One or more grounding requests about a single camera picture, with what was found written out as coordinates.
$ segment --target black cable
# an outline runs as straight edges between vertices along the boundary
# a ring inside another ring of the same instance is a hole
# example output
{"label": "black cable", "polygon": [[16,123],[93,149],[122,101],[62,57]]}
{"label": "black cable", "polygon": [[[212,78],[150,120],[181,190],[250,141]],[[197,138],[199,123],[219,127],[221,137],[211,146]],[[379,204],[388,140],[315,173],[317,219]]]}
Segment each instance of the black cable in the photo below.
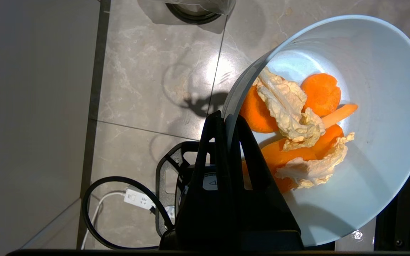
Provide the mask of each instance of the black cable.
{"label": "black cable", "polygon": [[88,213],[88,204],[90,201],[91,193],[94,191],[95,188],[97,188],[99,185],[102,185],[107,182],[123,182],[132,186],[135,186],[139,190],[141,190],[143,193],[145,193],[155,204],[156,208],[158,208],[159,213],[161,214],[162,218],[164,219],[164,223],[167,227],[167,230],[171,230],[174,228],[174,225],[172,224],[172,221],[170,220],[169,215],[167,214],[164,206],[162,205],[161,201],[151,192],[148,188],[143,186],[141,183],[138,181],[132,180],[131,178],[126,178],[126,177],[120,177],[120,176],[111,176],[111,177],[106,177],[102,178],[93,184],[89,186],[89,188],[86,190],[85,194],[83,195],[83,201],[82,201],[82,216],[83,220],[85,221],[86,227],[90,231],[91,235],[96,238],[101,244],[107,246],[110,249],[114,250],[152,250],[152,249],[158,249],[158,246],[151,246],[151,247],[139,247],[139,248],[130,248],[130,247],[124,247],[124,246],[118,246],[115,245],[114,243],[111,243],[107,241],[104,237],[102,237],[97,230],[93,227],[93,224],[90,220],[89,213]]}

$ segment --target marble floor tile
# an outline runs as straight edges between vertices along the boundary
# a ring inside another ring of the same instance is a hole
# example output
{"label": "marble floor tile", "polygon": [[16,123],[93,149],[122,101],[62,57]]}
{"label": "marble floor tile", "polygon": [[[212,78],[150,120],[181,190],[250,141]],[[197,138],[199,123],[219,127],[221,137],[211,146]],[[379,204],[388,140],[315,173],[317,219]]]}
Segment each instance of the marble floor tile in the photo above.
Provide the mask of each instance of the marble floor tile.
{"label": "marble floor tile", "polygon": [[[108,176],[123,176],[142,183],[154,192],[158,162],[182,141],[185,139],[98,122],[91,182]],[[115,182],[96,188],[93,192],[95,198],[90,204],[91,217],[98,199],[110,191],[124,191],[126,187]],[[123,202],[123,197],[119,195],[104,200],[97,229],[110,242],[126,247],[157,246],[160,241],[154,215],[149,210]],[[86,249],[106,247],[89,235]]]}
{"label": "marble floor tile", "polygon": [[164,3],[113,0],[98,120],[200,139],[225,22],[188,25]]}
{"label": "marble floor tile", "polygon": [[345,14],[381,18],[410,37],[410,1],[239,0],[226,23],[213,95],[228,92],[250,63],[302,28]]}

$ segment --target white power cord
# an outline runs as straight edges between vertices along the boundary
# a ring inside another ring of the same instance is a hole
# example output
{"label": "white power cord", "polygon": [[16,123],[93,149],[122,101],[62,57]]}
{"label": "white power cord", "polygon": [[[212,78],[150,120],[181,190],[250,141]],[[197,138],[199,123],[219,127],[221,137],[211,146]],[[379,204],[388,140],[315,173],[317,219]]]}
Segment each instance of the white power cord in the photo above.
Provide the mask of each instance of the white power cord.
{"label": "white power cord", "polygon": [[[96,220],[96,217],[98,215],[99,209],[101,208],[101,204],[102,204],[102,202],[104,202],[104,199],[106,199],[108,196],[112,196],[114,194],[118,194],[120,196],[125,196],[126,195],[123,192],[110,192],[110,193],[106,193],[104,196],[102,196],[102,198],[99,200],[99,203],[98,203],[98,206],[96,207],[96,210],[94,211],[93,218],[91,219],[91,222],[93,223],[93,225],[94,225],[94,221]],[[89,230],[86,229],[85,238],[83,238],[82,247],[81,247],[82,250],[85,249],[85,243],[86,243],[86,238],[88,237],[88,234],[89,234]]]}

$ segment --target carrot stick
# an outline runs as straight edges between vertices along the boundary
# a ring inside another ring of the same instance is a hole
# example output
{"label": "carrot stick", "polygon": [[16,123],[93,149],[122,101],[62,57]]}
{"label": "carrot stick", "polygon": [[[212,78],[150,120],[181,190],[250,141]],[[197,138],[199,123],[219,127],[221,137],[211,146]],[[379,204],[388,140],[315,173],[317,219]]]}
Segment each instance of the carrot stick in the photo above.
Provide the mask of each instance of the carrot stick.
{"label": "carrot stick", "polygon": [[355,110],[358,109],[357,104],[346,104],[343,107],[338,108],[331,114],[326,115],[322,118],[322,122],[324,122],[324,126],[327,129],[328,127],[338,123],[339,121],[345,119],[346,117],[352,115]]}

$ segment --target tile grout line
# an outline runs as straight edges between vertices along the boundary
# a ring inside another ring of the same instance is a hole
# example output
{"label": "tile grout line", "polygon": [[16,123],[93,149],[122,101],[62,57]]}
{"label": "tile grout line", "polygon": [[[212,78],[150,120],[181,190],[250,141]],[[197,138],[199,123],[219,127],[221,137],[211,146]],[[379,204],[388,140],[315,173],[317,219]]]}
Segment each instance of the tile grout line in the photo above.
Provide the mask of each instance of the tile grout line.
{"label": "tile grout line", "polygon": [[219,45],[218,61],[216,62],[215,78],[213,78],[213,85],[211,86],[210,100],[208,101],[208,109],[206,111],[207,115],[210,114],[211,99],[213,97],[213,89],[215,89],[216,74],[218,74],[219,59],[221,58],[222,44],[224,42],[224,35],[226,34],[226,26],[227,26],[228,19],[229,19],[229,15],[226,15],[226,22],[224,23],[224,29],[222,31],[221,44]]}
{"label": "tile grout line", "polygon": [[133,127],[133,126],[127,126],[127,125],[119,124],[119,123],[111,123],[111,122],[101,121],[101,120],[96,120],[96,119],[90,119],[90,120],[93,120],[93,121],[96,121],[96,122],[101,122],[101,123],[107,123],[107,124],[117,125],[117,126],[126,127],[126,128],[131,128],[131,129],[135,129],[135,130],[141,130],[141,131],[150,132],[150,133],[157,133],[157,134],[172,136],[172,137],[176,137],[176,138],[183,138],[183,139],[187,139],[187,140],[198,141],[198,140],[193,139],[193,138],[186,138],[186,137],[176,136],[176,135],[167,134],[167,133],[161,133],[161,132],[150,131],[150,130],[147,130],[147,129],[137,128],[137,127]]}

